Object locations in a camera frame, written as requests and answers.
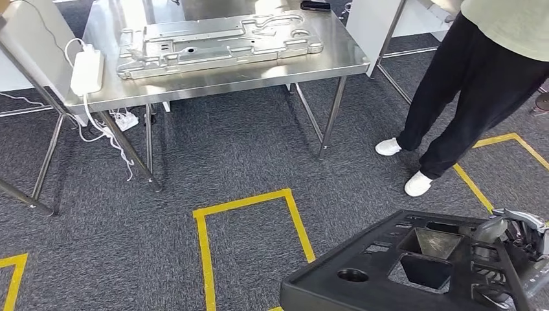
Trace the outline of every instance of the black phone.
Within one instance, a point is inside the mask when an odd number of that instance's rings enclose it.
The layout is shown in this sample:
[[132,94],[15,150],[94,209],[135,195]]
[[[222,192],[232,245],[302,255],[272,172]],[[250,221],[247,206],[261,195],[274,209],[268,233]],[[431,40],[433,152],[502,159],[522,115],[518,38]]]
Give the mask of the black phone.
[[326,2],[301,1],[301,9],[307,11],[329,12],[331,10],[331,6]]

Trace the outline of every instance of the person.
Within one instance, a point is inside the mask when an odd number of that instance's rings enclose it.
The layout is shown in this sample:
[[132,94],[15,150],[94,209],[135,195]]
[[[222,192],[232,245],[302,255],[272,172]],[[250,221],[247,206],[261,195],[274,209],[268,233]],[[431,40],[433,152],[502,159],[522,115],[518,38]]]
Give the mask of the person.
[[515,112],[549,78],[549,0],[465,0],[421,81],[398,137],[375,150],[415,150],[446,104],[456,115],[405,185],[421,196],[487,130]]

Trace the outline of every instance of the black plastic tray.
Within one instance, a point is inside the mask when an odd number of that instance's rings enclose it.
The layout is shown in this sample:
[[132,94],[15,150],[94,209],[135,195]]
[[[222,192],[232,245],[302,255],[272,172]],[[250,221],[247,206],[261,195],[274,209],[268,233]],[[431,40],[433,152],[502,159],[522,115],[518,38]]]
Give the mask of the black plastic tray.
[[[498,310],[479,296],[477,290],[481,289],[483,293],[505,292],[512,296],[518,311],[527,311],[526,297],[503,245],[479,244],[471,239],[484,221],[399,211],[284,279],[281,307],[284,311]],[[422,234],[438,235],[432,240],[434,247],[438,237],[445,239],[444,234],[452,242],[445,247],[456,244],[456,235],[460,236],[459,243],[439,257],[424,249],[430,254],[426,255],[414,238],[418,228],[429,231]],[[423,241],[423,247],[430,246]],[[499,259],[477,259],[475,247],[489,248]],[[399,265],[407,277],[403,282],[390,279]],[[478,273],[479,269],[499,271],[505,279],[486,277]],[[406,281],[415,284],[404,284]]]

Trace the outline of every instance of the shoe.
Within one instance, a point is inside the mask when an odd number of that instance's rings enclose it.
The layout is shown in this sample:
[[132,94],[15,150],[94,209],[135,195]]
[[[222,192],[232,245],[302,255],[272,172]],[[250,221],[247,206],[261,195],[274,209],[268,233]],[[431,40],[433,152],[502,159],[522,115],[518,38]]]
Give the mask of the shoe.
[[404,186],[404,191],[409,196],[421,196],[425,194],[431,187],[432,179],[423,175],[421,172],[417,172]]
[[397,154],[402,148],[398,145],[396,138],[387,139],[375,146],[375,151],[382,156],[393,156]]

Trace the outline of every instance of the light green shirt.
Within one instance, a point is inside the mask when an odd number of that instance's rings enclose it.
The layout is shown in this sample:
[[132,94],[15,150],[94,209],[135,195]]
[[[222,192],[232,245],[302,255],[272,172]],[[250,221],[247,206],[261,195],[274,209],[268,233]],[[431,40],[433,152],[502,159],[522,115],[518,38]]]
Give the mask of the light green shirt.
[[549,62],[549,0],[465,0],[462,13],[495,43]]

